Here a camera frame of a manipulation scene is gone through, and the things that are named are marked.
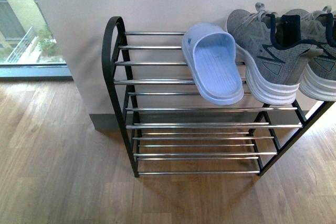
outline sneaker tongue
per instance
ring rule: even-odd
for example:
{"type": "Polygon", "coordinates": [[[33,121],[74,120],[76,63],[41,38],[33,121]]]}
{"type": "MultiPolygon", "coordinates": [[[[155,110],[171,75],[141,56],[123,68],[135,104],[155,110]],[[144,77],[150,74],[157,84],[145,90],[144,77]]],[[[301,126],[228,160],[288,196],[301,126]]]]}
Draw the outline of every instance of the sneaker tongue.
{"type": "Polygon", "coordinates": [[[289,47],[301,39],[300,16],[299,15],[283,15],[277,30],[281,32],[277,36],[281,36],[279,42],[283,47],[289,47]]]}

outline slipper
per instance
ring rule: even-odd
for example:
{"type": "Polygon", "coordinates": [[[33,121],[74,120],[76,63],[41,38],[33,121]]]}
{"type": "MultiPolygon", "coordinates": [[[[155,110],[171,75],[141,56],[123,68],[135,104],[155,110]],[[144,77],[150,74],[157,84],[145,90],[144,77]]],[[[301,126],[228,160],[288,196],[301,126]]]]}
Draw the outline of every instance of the slipper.
{"type": "Polygon", "coordinates": [[[219,26],[203,22],[183,36],[182,50],[201,96],[217,105],[238,102],[244,89],[236,66],[234,38],[219,26]]]}

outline white sneaker sole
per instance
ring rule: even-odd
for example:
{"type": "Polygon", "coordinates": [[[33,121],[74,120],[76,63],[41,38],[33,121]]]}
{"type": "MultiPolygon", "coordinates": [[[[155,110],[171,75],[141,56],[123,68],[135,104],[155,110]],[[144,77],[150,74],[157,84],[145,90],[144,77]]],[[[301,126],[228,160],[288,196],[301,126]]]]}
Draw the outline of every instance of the white sneaker sole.
{"type": "Polygon", "coordinates": [[[240,45],[236,46],[237,55],[241,56],[246,64],[246,82],[258,101],[272,105],[287,105],[294,102],[299,84],[283,85],[267,81],[260,74],[252,55],[240,45]]]}
{"type": "Polygon", "coordinates": [[[336,81],[317,76],[309,65],[302,73],[299,90],[315,100],[336,101],[336,81]]]}

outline balcony railing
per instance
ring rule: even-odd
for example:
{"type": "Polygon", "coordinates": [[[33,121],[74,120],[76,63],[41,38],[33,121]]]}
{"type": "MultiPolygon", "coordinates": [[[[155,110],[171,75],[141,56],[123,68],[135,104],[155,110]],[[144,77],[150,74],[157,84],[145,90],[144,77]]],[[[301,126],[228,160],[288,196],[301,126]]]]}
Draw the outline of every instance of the balcony railing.
{"type": "Polygon", "coordinates": [[[17,63],[34,38],[35,32],[33,27],[31,27],[19,44],[17,44],[15,49],[10,53],[4,64],[17,63]]]}

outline curved side frame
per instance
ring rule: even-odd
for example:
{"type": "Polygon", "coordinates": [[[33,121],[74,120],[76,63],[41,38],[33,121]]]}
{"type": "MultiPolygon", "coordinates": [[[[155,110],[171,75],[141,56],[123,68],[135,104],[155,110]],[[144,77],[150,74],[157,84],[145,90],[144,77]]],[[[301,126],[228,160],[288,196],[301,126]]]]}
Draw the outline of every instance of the curved side frame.
{"type": "MultiPolygon", "coordinates": [[[[106,87],[109,92],[109,96],[111,99],[112,106],[114,108],[114,112],[117,117],[119,129],[122,135],[122,138],[124,140],[124,144],[127,150],[127,154],[134,172],[135,177],[139,177],[138,168],[135,163],[134,157],[133,157],[133,151],[132,146],[130,144],[130,139],[126,130],[125,120],[122,115],[122,111],[119,105],[118,95],[116,91],[116,87],[114,85],[114,74],[116,72],[116,64],[115,62],[118,60],[120,49],[119,46],[125,46],[127,45],[127,39],[124,35],[125,33],[125,25],[121,17],[112,17],[108,21],[104,37],[103,37],[103,44],[102,44],[102,51],[101,51],[101,63],[102,63],[102,70],[103,70],[103,76],[106,83],[106,87]],[[114,44],[114,49],[111,55],[111,44],[112,44],[112,36],[113,31],[117,27],[118,29],[118,35],[117,39],[114,44]]],[[[123,58],[124,61],[129,61],[129,53],[128,51],[123,51],[123,58]]],[[[126,75],[127,79],[133,79],[132,71],[130,67],[126,67],[126,75]]],[[[137,101],[132,99],[133,105],[136,105],[137,101]]]]}

